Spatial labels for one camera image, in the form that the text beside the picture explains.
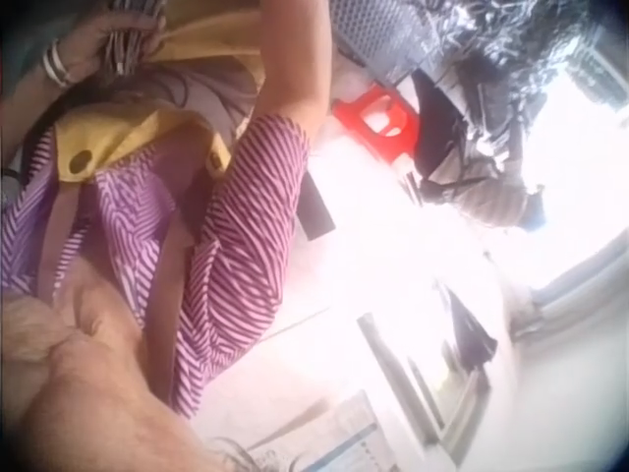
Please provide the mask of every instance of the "dark fabric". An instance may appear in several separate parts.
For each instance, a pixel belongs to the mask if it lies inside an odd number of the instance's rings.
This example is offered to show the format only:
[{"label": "dark fabric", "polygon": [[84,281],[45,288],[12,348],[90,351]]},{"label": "dark fabric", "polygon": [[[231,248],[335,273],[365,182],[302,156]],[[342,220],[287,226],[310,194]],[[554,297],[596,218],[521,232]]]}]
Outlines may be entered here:
[{"label": "dark fabric", "polygon": [[447,289],[447,293],[461,365],[466,371],[472,372],[493,359],[498,341],[487,334],[452,290]]},{"label": "dark fabric", "polygon": [[443,91],[421,69],[412,75],[420,102],[422,131],[415,147],[415,166],[428,178],[461,140],[465,140],[463,116]]}]

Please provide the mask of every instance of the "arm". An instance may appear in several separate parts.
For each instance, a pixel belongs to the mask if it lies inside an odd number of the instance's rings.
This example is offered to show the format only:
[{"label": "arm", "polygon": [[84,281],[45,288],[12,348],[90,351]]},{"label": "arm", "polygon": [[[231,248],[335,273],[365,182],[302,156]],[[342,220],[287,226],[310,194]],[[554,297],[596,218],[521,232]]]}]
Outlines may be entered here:
[{"label": "arm", "polygon": [[[59,59],[68,72],[68,82],[78,84],[96,73],[101,66],[101,46],[114,30],[139,30],[151,33],[153,44],[158,27],[155,18],[136,12],[102,12],[86,17],[58,46]],[[13,94],[0,105],[2,126],[2,165],[9,165],[30,128],[63,94],[37,64],[19,82]]]},{"label": "arm", "polygon": [[43,67],[37,64],[18,82],[13,93],[2,100],[0,125],[3,166],[11,164],[30,128],[61,94],[61,89],[48,79]]},{"label": "arm", "polygon": [[522,182],[522,163],[524,162],[524,123],[518,118],[511,120],[509,130],[509,157],[504,161],[503,179],[512,184]]},{"label": "arm", "polygon": [[328,108],[332,33],[328,0],[261,0],[266,80],[254,117],[279,114],[312,138]]}]

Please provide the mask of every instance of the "forearm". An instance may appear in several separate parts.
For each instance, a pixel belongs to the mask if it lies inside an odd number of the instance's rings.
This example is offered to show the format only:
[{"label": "forearm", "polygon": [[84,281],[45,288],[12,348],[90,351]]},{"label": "forearm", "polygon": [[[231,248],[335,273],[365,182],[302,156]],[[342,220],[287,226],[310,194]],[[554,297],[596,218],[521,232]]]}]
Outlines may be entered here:
[{"label": "forearm", "polygon": [[16,86],[13,93],[0,105],[2,126],[2,165],[11,164],[30,128],[59,98],[62,90],[46,76],[37,64]]},{"label": "forearm", "polygon": [[524,161],[524,124],[514,119],[509,128],[509,157],[504,161],[504,172],[509,177],[518,178]]},{"label": "forearm", "polygon": [[266,80],[256,115],[279,113],[310,136],[329,106],[332,35],[328,0],[261,0]]}]

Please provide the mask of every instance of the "woman's hand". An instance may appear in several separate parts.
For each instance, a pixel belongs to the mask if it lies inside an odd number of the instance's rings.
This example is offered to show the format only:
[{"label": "woman's hand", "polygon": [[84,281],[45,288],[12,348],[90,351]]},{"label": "woman's hand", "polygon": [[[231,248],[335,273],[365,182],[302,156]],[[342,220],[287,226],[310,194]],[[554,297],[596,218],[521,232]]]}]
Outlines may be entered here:
[{"label": "woman's hand", "polygon": [[78,83],[95,74],[102,66],[102,48],[109,34],[117,30],[138,30],[144,34],[143,52],[157,47],[163,19],[155,19],[138,12],[100,11],[85,17],[67,36],[59,41],[59,57]]}]

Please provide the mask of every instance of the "paper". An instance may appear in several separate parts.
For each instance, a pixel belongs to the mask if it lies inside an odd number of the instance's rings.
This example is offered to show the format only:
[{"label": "paper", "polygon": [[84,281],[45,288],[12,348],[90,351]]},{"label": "paper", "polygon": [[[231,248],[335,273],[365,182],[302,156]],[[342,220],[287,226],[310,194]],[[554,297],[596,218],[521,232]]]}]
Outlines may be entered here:
[{"label": "paper", "polygon": [[399,471],[363,392],[251,455],[261,470],[279,472]]}]

